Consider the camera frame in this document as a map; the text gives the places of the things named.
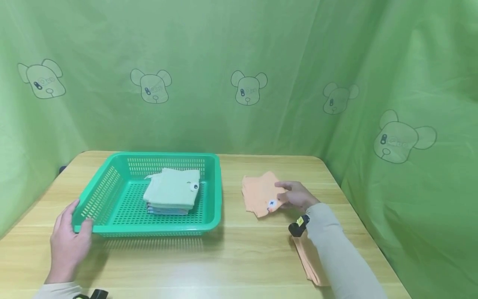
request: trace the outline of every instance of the right hand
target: right hand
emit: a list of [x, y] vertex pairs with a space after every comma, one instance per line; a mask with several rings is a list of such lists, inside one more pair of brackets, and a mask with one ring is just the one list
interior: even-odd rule
[[289, 202], [296, 207], [307, 210], [320, 201], [312, 195], [301, 182], [283, 181], [276, 182], [276, 187], [282, 187], [287, 191], [277, 194], [277, 199], [282, 202]]

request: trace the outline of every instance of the beige sleeve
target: beige sleeve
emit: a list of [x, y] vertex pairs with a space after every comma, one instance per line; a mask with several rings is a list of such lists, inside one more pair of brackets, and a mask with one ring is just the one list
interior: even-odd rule
[[81, 294], [81, 287], [75, 282], [43, 285], [33, 299], [73, 299]]
[[307, 234], [319, 253], [336, 299], [386, 299], [369, 265], [344, 235], [332, 210], [318, 203], [307, 210]]

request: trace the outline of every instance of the green backdrop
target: green backdrop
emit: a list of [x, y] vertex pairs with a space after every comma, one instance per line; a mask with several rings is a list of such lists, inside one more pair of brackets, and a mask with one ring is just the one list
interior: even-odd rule
[[314, 155], [413, 298], [475, 298], [477, 17], [475, 0], [4, 0], [0, 233], [85, 150]]

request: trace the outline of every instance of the orange cloth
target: orange cloth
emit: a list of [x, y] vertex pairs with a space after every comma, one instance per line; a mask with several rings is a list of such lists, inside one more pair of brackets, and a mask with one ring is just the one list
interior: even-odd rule
[[261, 177], [246, 177], [242, 179], [242, 195], [246, 211], [253, 212], [257, 218], [264, 217], [276, 211], [284, 202], [277, 199], [277, 193], [284, 193], [284, 188], [274, 186], [279, 180], [271, 171]]
[[307, 237], [307, 231], [300, 238], [292, 237], [297, 253], [304, 267], [307, 279], [311, 280], [316, 286], [330, 286], [322, 264], [320, 263], [317, 248]]

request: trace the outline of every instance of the hand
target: hand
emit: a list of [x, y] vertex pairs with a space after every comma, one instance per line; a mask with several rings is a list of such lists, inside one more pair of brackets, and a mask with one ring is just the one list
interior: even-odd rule
[[50, 238], [52, 265], [45, 283], [72, 282], [76, 267], [85, 259], [91, 247], [93, 220], [86, 219], [81, 224], [79, 234], [73, 231], [71, 220], [79, 199], [67, 206], [56, 218]]
[[299, 208], [307, 210], [320, 201], [312, 195], [300, 182], [276, 182], [276, 187], [282, 187], [288, 191], [277, 194], [277, 199], [282, 202], [289, 202]]

